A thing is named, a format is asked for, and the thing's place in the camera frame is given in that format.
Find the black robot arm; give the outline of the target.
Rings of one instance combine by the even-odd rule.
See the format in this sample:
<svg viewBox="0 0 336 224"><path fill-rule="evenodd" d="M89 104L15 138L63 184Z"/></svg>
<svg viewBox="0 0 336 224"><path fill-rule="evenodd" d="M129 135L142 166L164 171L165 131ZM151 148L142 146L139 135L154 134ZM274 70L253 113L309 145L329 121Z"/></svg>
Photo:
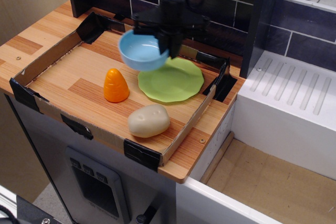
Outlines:
<svg viewBox="0 0 336 224"><path fill-rule="evenodd" d="M201 36L209 24L206 16L193 12L189 0L159 0L159 5L132 16L136 35L153 35L160 53L175 58L186 37Z"/></svg>

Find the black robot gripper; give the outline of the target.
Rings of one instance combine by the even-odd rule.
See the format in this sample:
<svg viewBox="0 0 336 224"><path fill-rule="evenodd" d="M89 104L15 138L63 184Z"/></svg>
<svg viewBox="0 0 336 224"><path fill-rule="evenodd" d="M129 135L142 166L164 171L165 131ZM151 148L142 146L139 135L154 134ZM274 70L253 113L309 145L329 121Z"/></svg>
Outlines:
<svg viewBox="0 0 336 224"><path fill-rule="evenodd" d="M210 22L189 0L160 0L158 6L133 14L132 20L134 34L156 36L160 54L166 52L171 59L177 57L184 35L198 36Z"/></svg>

